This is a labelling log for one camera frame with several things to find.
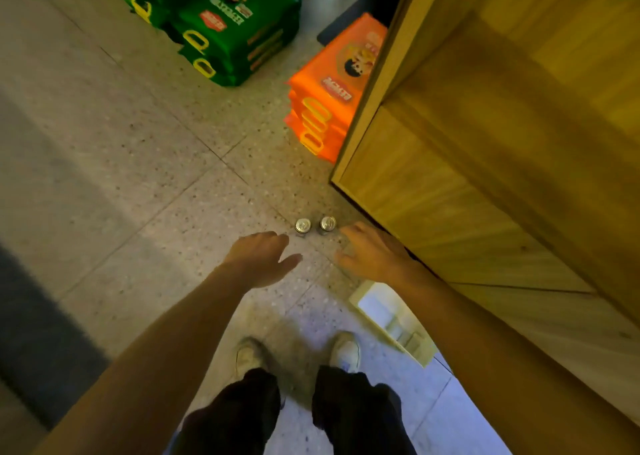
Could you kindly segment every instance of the shoe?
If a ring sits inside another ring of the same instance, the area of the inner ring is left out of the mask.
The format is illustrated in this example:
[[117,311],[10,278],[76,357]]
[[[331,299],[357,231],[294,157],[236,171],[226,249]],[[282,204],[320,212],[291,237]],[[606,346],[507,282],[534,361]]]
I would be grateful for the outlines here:
[[351,374],[360,370],[360,345],[352,332],[340,332],[336,336],[329,365]]
[[240,342],[236,350],[236,379],[239,381],[252,369],[269,371],[264,346],[253,337]]

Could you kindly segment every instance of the metal can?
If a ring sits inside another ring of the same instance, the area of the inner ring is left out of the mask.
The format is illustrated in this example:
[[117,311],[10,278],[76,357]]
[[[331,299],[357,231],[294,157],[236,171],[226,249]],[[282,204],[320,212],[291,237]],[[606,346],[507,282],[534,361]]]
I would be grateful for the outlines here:
[[304,236],[309,231],[311,231],[311,220],[303,217],[302,219],[296,221],[296,232],[298,233],[298,235]]
[[338,221],[335,220],[335,217],[333,217],[333,216],[324,216],[322,219],[320,219],[318,232],[320,234],[330,233],[331,231],[333,231],[335,229],[335,227],[337,225],[338,225]]

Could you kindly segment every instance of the silver can top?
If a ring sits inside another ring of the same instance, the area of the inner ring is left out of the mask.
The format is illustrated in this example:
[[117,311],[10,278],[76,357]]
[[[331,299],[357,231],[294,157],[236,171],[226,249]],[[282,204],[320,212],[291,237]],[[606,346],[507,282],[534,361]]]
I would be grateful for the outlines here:
[[296,231],[300,234],[306,234],[311,230],[311,220],[303,217],[296,221]]
[[338,225],[338,222],[335,220],[333,216],[324,216],[320,221],[320,227],[323,231],[333,231],[335,227]]

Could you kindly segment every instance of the forearm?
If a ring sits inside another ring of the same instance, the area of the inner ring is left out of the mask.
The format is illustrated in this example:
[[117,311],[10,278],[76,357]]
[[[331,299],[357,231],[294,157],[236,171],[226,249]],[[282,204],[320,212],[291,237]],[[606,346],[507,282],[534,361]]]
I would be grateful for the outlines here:
[[421,267],[391,286],[514,454],[637,452],[635,424],[496,316]]
[[247,290],[235,266],[214,270],[111,364],[35,453],[162,453]]

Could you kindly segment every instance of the orange package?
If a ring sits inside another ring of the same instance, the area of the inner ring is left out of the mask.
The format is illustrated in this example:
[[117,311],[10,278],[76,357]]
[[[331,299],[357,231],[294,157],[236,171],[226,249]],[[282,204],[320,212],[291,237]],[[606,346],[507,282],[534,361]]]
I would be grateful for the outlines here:
[[386,34],[365,13],[289,80],[285,122],[315,155],[337,160]]

